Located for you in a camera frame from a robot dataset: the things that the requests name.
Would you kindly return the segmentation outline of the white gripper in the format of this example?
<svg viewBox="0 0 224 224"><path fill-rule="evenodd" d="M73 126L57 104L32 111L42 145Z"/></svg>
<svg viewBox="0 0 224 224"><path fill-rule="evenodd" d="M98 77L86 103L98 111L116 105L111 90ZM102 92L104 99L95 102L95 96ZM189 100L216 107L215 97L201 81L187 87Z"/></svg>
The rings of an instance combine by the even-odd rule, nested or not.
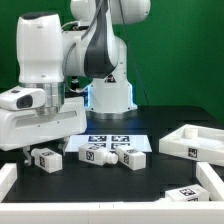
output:
<svg viewBox="0 0 224 224"><path fill-rule="evenodd" d="M71 135L87 128L84 99L67 98L59 112L38 116L35 109L8 111L0 109L0 149L23 147L24 165L31 166L30 145L60 139L58 148L65 154Z"/></svg>

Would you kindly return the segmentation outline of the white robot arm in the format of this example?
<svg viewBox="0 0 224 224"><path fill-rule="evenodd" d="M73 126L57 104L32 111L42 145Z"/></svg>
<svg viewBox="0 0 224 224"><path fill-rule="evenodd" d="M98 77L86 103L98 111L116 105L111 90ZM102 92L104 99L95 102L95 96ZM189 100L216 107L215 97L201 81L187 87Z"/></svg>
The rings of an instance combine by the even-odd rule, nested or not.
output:
<svg viewBox="0 0 224 224"><path fill-rule="evenodd" d="M87 111L118 117L135 110L127 48L113 26L141 22L150 8L150 0L71 0L71 31L54 12L21 15L19 85L0 94L0 150L27 152L83 133Z"/></svg>

